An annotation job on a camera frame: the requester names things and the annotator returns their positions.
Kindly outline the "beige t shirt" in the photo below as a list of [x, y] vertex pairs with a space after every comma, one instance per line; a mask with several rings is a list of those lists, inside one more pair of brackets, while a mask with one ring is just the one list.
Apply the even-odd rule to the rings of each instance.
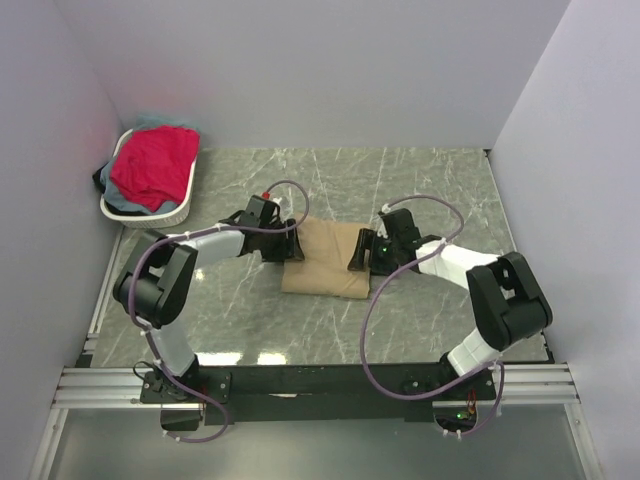
[[366, 299], [370, 291], [369, 270], [349, 271], [348, 264], [360, 230], [368, 228], [364, 223], [307, 216], [297, 229], [305, 259], [285, 262], [281, 291]]

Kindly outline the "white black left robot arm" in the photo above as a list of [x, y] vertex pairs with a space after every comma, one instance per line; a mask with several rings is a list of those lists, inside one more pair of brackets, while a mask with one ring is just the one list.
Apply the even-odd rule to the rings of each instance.
[[294, 218], [282, 219], [279, 204], [265, 193], [203, 230], [171, 235], [146, 230], [140, 235], [114, 284], [113, 297], [147, 339], [156, 375], [148, 382], [151, 388], [165, 389], [179, 402], [204, 391], [198, 356], [179, 321], [195, 271], [254, 252], [267, 263], [302, 261], [299, 224]]

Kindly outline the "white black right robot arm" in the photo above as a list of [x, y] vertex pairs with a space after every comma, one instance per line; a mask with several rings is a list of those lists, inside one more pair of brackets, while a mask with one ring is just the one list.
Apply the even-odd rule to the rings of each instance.
[[406, 208], [379, 216], [379, 230], [359, 231], [350, 271], [369, 270], [389, 278], [409, 265], [415, 273], [448, 281], [469, 294], [475, 326], [436, 367], [440, 390], [447, 397], [464, 397], [474, 386], [472, 371], [500, 359], [552, 323], [551, 307], [522, 254], [481, 253], [444, 237], [423, 236]]

